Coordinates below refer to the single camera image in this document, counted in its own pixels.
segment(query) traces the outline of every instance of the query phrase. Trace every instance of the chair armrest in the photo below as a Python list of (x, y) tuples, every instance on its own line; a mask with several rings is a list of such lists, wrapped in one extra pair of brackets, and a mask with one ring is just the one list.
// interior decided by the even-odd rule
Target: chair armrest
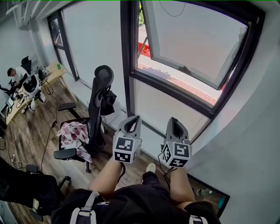
[(69, 110), (69, 109), (74, 109), (76, 108), (76, 104), (71, 102), (71, 103), (63, 103), (58, 106), (57, 110), (62, 111), (62, 110)]
[(77, 154), (77, 149), (76, 148), (71, 148), (71, 149), (63, 149), (63, 150), (58, 150), (53, 152), (53, 156), (55, 159), (69, 159)]
[(26, 165), (25, 170), (30, 173), (38, 173), (38, 167), (32, 164)]

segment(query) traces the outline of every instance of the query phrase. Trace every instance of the sneaker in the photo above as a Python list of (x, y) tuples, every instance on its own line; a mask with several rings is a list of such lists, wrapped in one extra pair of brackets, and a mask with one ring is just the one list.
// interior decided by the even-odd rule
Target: sneaker
[(150, 163), (150, 164), (147, 166), (147, 168), (146, 168), (146, 173), (149, 172), (149, 171), (151, 171), (151, 172), (153, 172), (153, 173), (156, 172), (156, 165), (155, 165), (155, 163)]

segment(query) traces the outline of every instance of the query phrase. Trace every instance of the white strap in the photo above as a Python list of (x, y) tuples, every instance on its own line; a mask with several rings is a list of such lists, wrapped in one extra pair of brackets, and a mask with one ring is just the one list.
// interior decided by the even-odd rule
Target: white strap
[(200, 217), (200, 216), (190, 215), (189, 224), (196, 224), (196, 223), (208, 224), (206, 218)]
[(99, 193), (97, 191), (93, 191), (91, 193), (91, 195), (89, 196), (89, 198), (88, 198), (84, 208), (91, 209), (91, 207), (92, 207), (92, 205), (93, 205), (93, 203), (95, 201), (95, 198), (98, 197), (98, 196), (99, 196)]
[(95, 198), (99, 196), (97, 191), (93, 191), (89, 196), (85, 206), (83, 208), (75, 208), (72, 212), (70, 224), (76, 224), (78, 215), (89, 217), (91, 214), (91, 224), (96, 224), (96, 214), (91, 210)]
[(91, 211), (91, 224), (96, 224), (96, 213), (95, 211)]
[(74, 211), (72, 212), (70, 224), (76, 224), (79, 212), (80, 212), (80, 208), (75, 208), (74, 209)]

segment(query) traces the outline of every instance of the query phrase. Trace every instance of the white shirt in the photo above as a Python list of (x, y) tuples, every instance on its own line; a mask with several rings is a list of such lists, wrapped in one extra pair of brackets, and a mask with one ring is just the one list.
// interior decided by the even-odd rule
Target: white shirt
[(16, 75), (11, 77), (13, 82), (19, 82), (25, 74), (29, 76), (29, 74), (23, 67), (17, 67), (15, 68), (15, 70), (16, 70)]

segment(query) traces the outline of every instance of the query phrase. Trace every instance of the window frame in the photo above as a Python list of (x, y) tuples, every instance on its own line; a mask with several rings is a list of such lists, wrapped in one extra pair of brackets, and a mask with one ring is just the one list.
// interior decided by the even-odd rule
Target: window frame
[[(80, 1), (70, 2), (66, 6), (60, 8), (59, 10), (55, 11), (53, 14), (48, 16), (49, 32), (50, 32), (51, 37), (52, 37), (52, 44), (53, 44), (54, 50), (56, 52), (57, 59), (58, 59), (59, 63), (62, 64), (62, 60), (60, 58), (60, 54), (58, 52), (58, 49), (65, 51), (69, 67), (71, 69), (71, 73), (72, 73), (75, 81), (78, 81), (80, 79), (80, 77), (79, 77), (79, 75), (78, 75), (78, 73), (76, 72), (76, 69), (75, 69), (75, 65), (74, 65), (74, 61), (73, 61), (72, 55), (71, 55), (71, 51), (70, 51), (69, 43), (68, 43), (68, 40), (67, 40), (67, 35), (66, 35), (65, 26), (64, 26), (64, 23), (63, 23), (63, 18), (62, 18), (61, 13), (62, 13), (63, 9), (65, 9), (65, 8), (67, 8), (67, 7), (69, 7), (69, 6), (73, 5), (73, 4), (76, 4), (78, 2), (80, 2)], [(59, 30), (60, 30), (60, 35), (61, 35), (61, 40), (62, 40), (63, 46), (56, 45), (54, 40), (53, 40), (53, 33), (52, 33), (51, 22), (53, 20), (55, 20), (55, 19), (57, 19), (57, 22), (58, 22), (58, 26), (59, 26)]]
[(134, 79), (144, 82), (159, 91), (162, 91), (194, 110), (200, 112), (210, 119), (205, 127), (192, 140), (194, 142), (197, 137), (207, 128), (207, 126), (215, 119), (222, 108), (225, 106), (238, 83), (242, 79), (247, 70), (262, 33), (265, 12), (250, 2), (236, 2), (236, 1), (191, 1), (187, 2), (206, 7), (227, 16), (230, 16), (242, 23), (250, 21), (250, 28), (247, 29), (246, 41), (242, 42), (244, 48), (238, 51), (239, 61), (234, 67), (231, 78), (228, 80), (222, 94), (217, 100), (216, 104), (211, 107), (207, 103), (195, 98), (186, 90), (176, 86), (163, 78), (157, 77), (146, 71), (136, 70), (136, 58), (138, 56), (138, 20), (139, 20), (139, 4), (140, 1), (121, 1), (120, 2), (120, 17), (121, 17), (121, 37), (122, 37), (122, 63), (123, 75), (126, 94), (126, 109), (127, 115), (133, 116), (135, 114), (135, 91)]
[[(143, 10), (144, 21), (147, 21), (147, 23), (145, 23), (145, 25), (146, 25), (147, 37), (148, 37), (148, 40), (149, 40), (151, 59), (154, 60), (154, 61), (160, 62), (164, 65), (170, 66), (170, 67), (172, 67), (172, 68), (174, 68), (178, 71), (181, 71), (181, 72), (185, 73), (186, 75), (189, 75), (189, 76), (199, 80), (200, 82), (203, 82), (206, 85), (214, 88), (215, 90), (221, 90), (222, 87), (226, 84), (227, 80), (229, 79), (229, 76), (232, 73), (233, 69), (236, 67), (237, 63), (239, 62), (240, 55), (241, 55), (242, 50), (244, 48), (244, 43), (246, 42), (246, 39), (248, 37), (248, 32), (249, 32), (248, 30), (250, 29), (250, 23), (248, 23), (246, 20), (242, 20), (238, 17), (233, 18), (233, 19), (241, 22), (242, 24), (246, 25), (247, 29), (246, 29), (246, 32), (243, 36), (242, 41), (240, 42), (240, 46), (238, 47), (238, 51), (236, 53), (236, 56), (235, 56), (234, 60), (232, 61), (232, 63), (228, 67), (228, 69), (227, 69), (224, 77), (221, 79), (220, 83), (217, 85), (214, 82), (211, 82), (211, 81), (207, 80), (207, 78), (204, 78), (204, 77), (200, 76), (199, 74), (196, 74), (195, 72), (187, 73), (186, 71), (180, 70), (179, 68), (177, 68), (177, 67), (180, 66), (179, 63), (173, 62), (171, 59), (164, 59), (164, 58), (160, 58), (160, 57), (157, 57), (157, 56), (154, 55), (154, 53), (153, 53), (153, 45), (154, 44), (153, 44), (153, 41), (152, 41), (152, 38), (151, 38), (151, 32), (150, 32), (151, 27), (150, 27), (150, 24), (149, 24), (149, 17), (147, 16), (147, 13), (144, 11), (144, 9), (146, 9), (146, 6), (143, 6), (143, 1), (141, 0), (140, 3), (141, 3), (141, 8)], [(212, 9), (213, 11), (217, 11), (213, 7), (211, 7), (211, 5), (207, 5), (205, 3), (203, 3), (203, 4), (199, 4), (199, 3), (196, 4), (195, 2), (194, 3), (193, 2), (185, 2), (185, 3), (186, 4), (197, 5), (197, 6), (200, 6), (200, 7)]]

